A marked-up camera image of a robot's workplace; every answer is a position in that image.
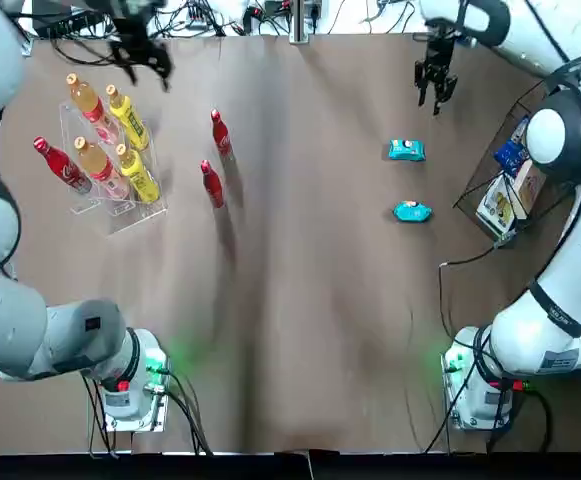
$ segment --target yellow bottle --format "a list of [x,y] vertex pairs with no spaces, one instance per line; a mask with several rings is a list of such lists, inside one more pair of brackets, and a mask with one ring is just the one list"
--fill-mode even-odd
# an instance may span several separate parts
[[159,198],[159,185],[141,161],[136,150],[125,145],[117,145],[117,155],[121,161],[121,174],[128,177],[142,202],[152,203]]
[[110,96],[110,111],[123,124],[126,135],[136,148],[144,150],[150,143],[148,129],[137,114],[130,97],[121,95],[114,85],[108,85],[106,93]]

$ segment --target orange juice bottle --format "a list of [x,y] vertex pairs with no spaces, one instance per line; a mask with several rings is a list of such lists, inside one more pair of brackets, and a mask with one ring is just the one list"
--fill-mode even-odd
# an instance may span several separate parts
[[103,103],[88,82],[79,80],[76,73],[66,77],[66,83],[70,87],[70,97],[97,131],[101,139],[115,145],[119,141],[119,129],[103,108]]
[[86,172],[106,189],[110,198],[123,200],[130,193],[128,182],[115,170],[112,162],[99,145],[77,137],[74,147],[79,152],[79,163]]

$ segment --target brown table surface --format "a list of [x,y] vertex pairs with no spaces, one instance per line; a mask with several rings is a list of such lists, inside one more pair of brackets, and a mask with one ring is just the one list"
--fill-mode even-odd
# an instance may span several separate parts
[[[164,93],[147,69],[131,87],[120,69],[72,67],[35,43],[0,129],[0,171],[23,216],[21,281],[48,304],[108,296],[128,325],[152,330],[196,385],[217,451],[425,448],[444,414],[439,353],[449,344],[436,268],[488,246],[452,204],[534,79],[485,50],[458,49],[454,98],[433,117],[432,89],[417,107],[413,66],[424,45],[409,37],[313,37],[301,48],[286,38],[177,40],[170,48],[176,69]],[[73,70],[101,94],[114,82],[153,128],[166,215],[105,236],[68,211],[70,197],[32,139],[60,143],[58,104]],[[199,171],[208,158],[223,175],[215,106],[243,184],[243,204],[233,195],[229,217],[213,215]],[[395,137],[425,142],[426,163],[386,161]],[[434,217],[398,224],[389,212],[400,200],[423,201]],[[455,325],[489,323],[558,229],[551,218],[533,248],[447,273]],[[581,450],[581,375],[538,384],[556,417],[553,449]],[[84,451],[86,408],[78,374],[0,381],[0,453]],[[528,401],[499,448],[535,449],[542,431],[541,410]],[[481,435],[452,438],[455,449],[483,449]],[[127,448],[128,437],[119,443]],[[171,408],[167,432],[137,435],[133,448],[190,450],[182,415]]]

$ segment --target wire basket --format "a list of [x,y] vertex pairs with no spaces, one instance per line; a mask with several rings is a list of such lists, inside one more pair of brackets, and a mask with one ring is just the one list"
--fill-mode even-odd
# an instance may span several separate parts
[[[490,142],[490,145],[488,145],[488,148],[481,157],[481,160],[472,174],[470,181],[466,185],[466,188],[453,205],[453,207],[458,207],[459,210],[461,210],[493,241],[500,239],[500,236],[488,228],[477,216],[477,208],[492,182],[502,175],[506,176],[502,171],[501,165],[495,160],[494,154],[510,139],[510,136],[522,119],[525,116],[531,116],[537,110],[541,100],[545,98],[545,92],[543,89],[539,89],[539,86],[540,83],[536,84],[532,89],[522,95],[508,111],[501,127],[499,127],[499,130]],[[521,225],[532,224],[551,210],[555,206],[555,203],[560,201],[563,195],[563,186],[552,181],[550,177],[546,178],[545,184],[543,185],[532,210],[528,212],[527,219],[523,221],[518,220],[518,222]]]

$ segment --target bottle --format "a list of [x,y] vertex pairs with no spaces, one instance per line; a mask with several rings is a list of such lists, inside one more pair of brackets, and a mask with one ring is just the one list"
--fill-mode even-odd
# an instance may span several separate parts
[[212,169],[207,160],[201,162],[201,171],[203,172],[203,186],[206,187],[206,191],[210,195],[212,206],[221,208],[223,206],[223,191],[219,175]]
[[148,129],[137,114],[130,97],[121,95],[114,85],[108,85],[106,93],[110,96],[110,112],[119,119],[132,144],[139,150],[144,150],[150,144]]
[[119,129],[103,109],[103,103],[88,82],[79,80],[76,73],[66,77],[70,87],[70,97],[97,131],[97,135],[110,145],[119,142]]
[[79,152],[79,163],[88,174],[106,189],[110,198],[123,200],[130,193],[128,182],[114,169],[112,162],[99,145],[77,137],[74,148]]
[[219,155],[230,155],[232,144],[230,143],[230,135],[228,135],[228,127],[221,120],[221,114],[216,108],[210,113],[210,118],[212,118],[212,136],[214,143],[217,144]]
[[124,144],[117,145],[117,155],[121,161],[121,175],[128,177],[142,202],[152,203],[159,198],[159,185],[141,161],[136,150]]
[[64,183],[70,185],[81,195],[89,193],[92,182],[81,171],[76,163],[70,160],[65,152],[51,147],[43,137],[37,137],[33,142],[34,148],[46,159],[50,170]]

